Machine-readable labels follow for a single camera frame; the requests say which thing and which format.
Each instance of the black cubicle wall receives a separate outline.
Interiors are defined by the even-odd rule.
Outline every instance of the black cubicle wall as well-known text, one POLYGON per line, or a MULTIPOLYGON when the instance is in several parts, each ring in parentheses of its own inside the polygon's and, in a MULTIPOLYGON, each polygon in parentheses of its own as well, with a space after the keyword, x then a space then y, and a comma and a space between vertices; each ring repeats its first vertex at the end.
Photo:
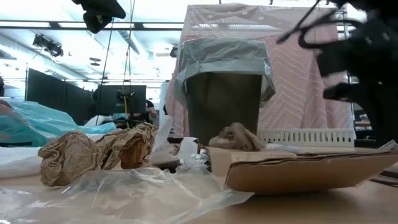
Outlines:
POLYGON ((78 125, 89 118, 91 92, 29 69, 26 100, 68 113, 78 125))

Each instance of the cardboard piece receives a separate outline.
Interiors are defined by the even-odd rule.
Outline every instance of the cardboard piece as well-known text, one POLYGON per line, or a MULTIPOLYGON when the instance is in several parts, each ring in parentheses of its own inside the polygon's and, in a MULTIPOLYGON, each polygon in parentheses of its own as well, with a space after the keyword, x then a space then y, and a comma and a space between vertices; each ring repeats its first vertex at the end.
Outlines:
POLYGON ((258 194, 355 187, 398 162, 398 144, 394 141, 379 149, 347 153, 296 155, 213 147, 208 152, 212 172, 228 187, 258 194))

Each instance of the blue plastic sheet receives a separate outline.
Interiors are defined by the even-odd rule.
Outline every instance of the blue plastic sheet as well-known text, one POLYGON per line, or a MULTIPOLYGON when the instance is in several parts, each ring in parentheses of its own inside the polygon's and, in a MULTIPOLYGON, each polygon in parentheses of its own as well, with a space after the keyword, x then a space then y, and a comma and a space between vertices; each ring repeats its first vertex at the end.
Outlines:
POLYGON ((86 134, 105 134, 116 129, 114 123, 96 127, 78 126, 68 114, 36 102, 6 100, 10 107, 0 105, 0 142, 31 142, 44 146, 48 138, 59 137, 68 131, 86 134))

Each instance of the wooden table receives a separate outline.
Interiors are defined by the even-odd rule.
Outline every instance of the wooden table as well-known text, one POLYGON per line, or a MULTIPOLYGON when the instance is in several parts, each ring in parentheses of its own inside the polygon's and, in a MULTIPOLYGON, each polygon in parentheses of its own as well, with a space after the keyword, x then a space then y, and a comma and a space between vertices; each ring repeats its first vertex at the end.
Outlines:
MULTIPOLYGON (((0 180, 0 186, 41 186, 38 176, 0 180)), ((207 213, 189 224, 386 224, 398 223, 398 189, 374 182, 359 187, 279 196, 207 213)))
POLYGON ((355 121, 355 126, 358 127, 370 127, 371 122, 370 121, 355 121))

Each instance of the gray trash bag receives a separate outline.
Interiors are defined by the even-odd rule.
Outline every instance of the gray trash bag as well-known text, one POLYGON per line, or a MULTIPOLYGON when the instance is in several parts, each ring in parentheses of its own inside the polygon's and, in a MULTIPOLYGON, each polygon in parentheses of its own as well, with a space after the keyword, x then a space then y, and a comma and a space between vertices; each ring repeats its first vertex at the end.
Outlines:
POLYGON ((178 57, 175 97, 187 107, 186 80, 201 73, 262 75, 261 101, 275 94, 265 43, 242 38, 217 37, 185 41, 178 57))

